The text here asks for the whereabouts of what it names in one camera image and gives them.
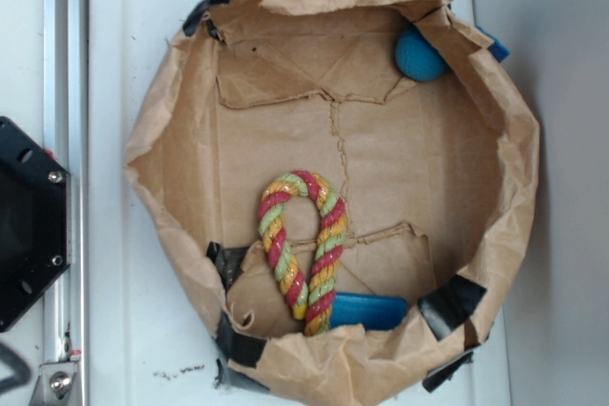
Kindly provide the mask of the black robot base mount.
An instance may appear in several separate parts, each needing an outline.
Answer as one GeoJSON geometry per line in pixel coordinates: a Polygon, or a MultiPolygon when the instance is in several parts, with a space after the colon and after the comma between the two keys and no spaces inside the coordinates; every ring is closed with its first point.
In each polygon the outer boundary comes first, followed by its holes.
{"type": "Polygon", "coordinates": [[[68,268],[68,172],[1,118],[1,331],[68,268]]]}

